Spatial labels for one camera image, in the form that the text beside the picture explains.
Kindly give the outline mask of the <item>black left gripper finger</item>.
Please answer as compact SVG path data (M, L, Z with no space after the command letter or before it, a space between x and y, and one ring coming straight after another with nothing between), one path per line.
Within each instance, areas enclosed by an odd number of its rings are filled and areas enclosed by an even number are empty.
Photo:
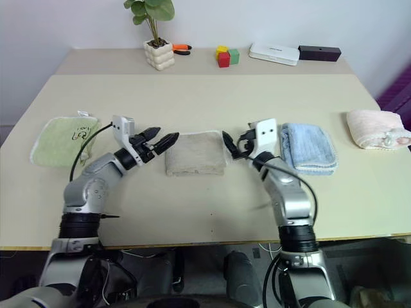
M157 155L161 155L166 150L171 148L178 140L179 132L169 133L165 135L160 141L156 142L153 146L153 150Z
M160 130L161 130L160 127L150 127L142 131L141 136L145 139L146 142L148 142L154 139Z

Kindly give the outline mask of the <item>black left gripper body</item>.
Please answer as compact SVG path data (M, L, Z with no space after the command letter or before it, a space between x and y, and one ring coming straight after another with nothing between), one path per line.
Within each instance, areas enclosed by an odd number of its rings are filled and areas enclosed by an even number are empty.
M149 141L155 138L154 136L145 136L143 134L134 135L129 138L129 141L140 156L143 162L149 162L159 154L155 151L154 146L148 144Z

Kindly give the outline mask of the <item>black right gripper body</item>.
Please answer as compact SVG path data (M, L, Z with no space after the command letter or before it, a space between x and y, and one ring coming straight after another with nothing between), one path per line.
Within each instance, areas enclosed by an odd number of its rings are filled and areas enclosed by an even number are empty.
M240 158L256 157L256 139L239 138L237 148L240 152Z

